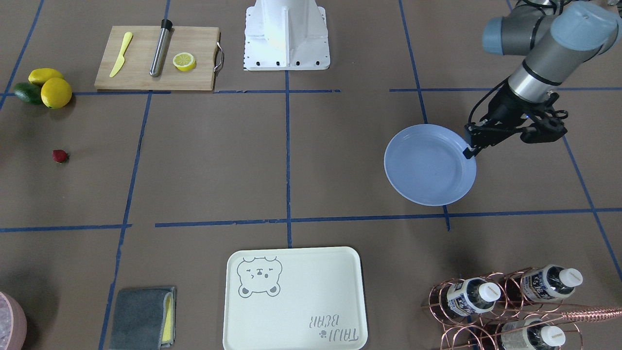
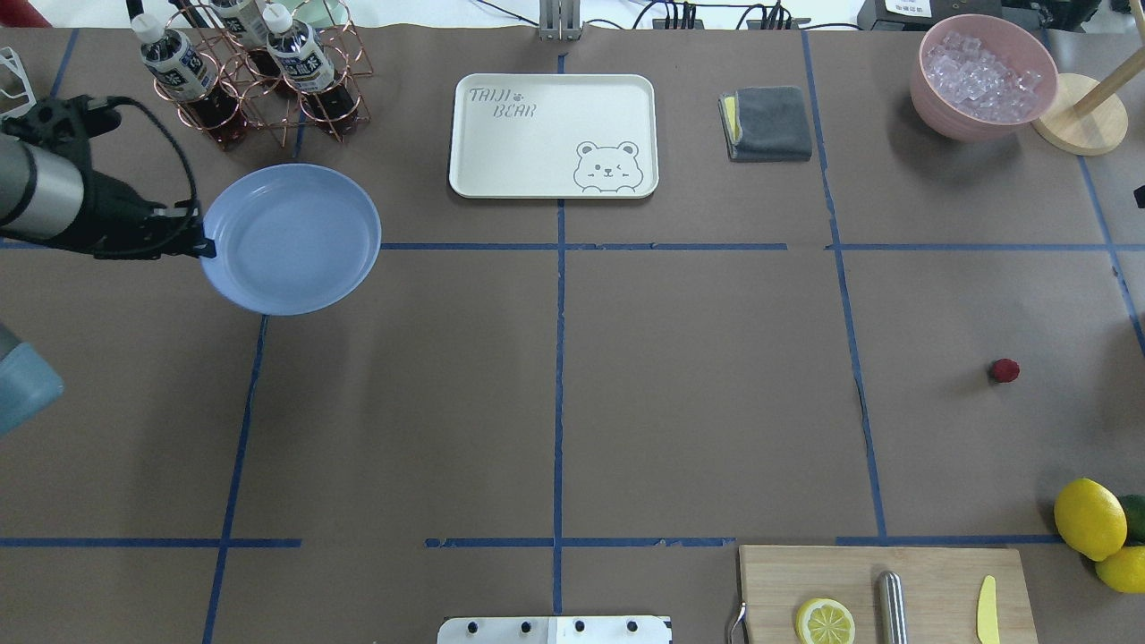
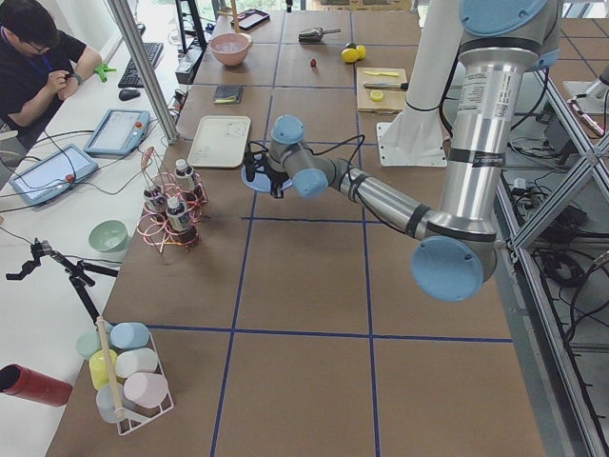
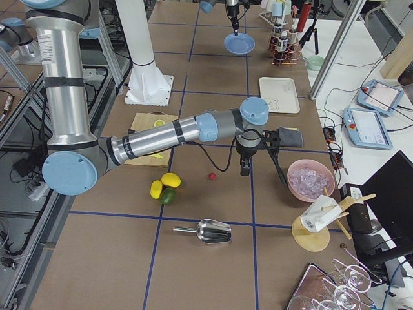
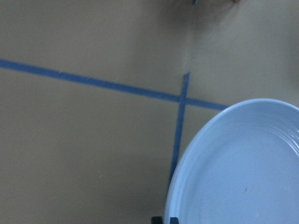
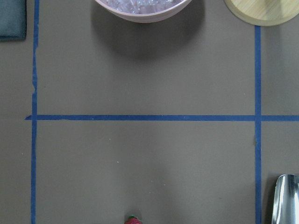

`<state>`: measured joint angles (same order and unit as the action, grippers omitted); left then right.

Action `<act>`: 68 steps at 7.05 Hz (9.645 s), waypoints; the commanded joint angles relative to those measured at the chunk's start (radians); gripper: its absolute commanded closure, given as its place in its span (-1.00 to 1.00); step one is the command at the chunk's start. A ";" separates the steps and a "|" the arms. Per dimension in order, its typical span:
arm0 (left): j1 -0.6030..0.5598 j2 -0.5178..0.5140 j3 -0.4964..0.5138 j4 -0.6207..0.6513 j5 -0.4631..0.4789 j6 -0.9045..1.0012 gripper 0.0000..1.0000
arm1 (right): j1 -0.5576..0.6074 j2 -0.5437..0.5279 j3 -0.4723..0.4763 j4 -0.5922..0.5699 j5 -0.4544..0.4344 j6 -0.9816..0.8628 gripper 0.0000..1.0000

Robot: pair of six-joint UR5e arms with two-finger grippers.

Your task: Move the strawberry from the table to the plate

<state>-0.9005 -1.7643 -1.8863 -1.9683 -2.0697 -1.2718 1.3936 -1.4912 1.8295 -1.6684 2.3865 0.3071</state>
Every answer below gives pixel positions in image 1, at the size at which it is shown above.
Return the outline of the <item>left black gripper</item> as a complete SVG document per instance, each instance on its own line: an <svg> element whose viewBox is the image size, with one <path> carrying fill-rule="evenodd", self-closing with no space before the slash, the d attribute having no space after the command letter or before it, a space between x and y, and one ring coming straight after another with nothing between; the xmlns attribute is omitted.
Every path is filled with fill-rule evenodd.
<svg viewBox="0 0 622 350"><path fill-rule="evenodd" d="M481 150L519 134L527 144L554 142L568 133L563 119L568 113L556 110L553 104L558 93L546 93L540 103L531 103L518 97L509 87L502 87L488 105L488 113L481 119L481 126L474 122L465 124L463 150L466 159L476 157Z"/></svg>

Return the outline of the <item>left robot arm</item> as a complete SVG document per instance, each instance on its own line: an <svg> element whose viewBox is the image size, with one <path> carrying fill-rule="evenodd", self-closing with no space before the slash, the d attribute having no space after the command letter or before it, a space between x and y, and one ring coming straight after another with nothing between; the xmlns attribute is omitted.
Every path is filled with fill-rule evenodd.
<svg viewBox="0 0 622 350"><path fill-rule="evenodd" d="M487 53L522 56L515 71L492 88L486 114L465 124L464 157L476 157L512 135L527 144L554 142L568 113L555 109L557 88L584 62L621 40L621 17L591 1L520 0L482 34Z"/></svg>

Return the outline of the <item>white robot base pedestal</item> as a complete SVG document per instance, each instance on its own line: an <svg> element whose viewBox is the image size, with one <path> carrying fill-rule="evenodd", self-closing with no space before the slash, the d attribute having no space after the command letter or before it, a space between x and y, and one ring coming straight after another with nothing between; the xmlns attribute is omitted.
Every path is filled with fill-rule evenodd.
<svg viewBox="0 0 622 350"><path fill-rule="evenodd" d="M314 0L257 0L246 9L243 69L327 70L328 22Z"/></svg>

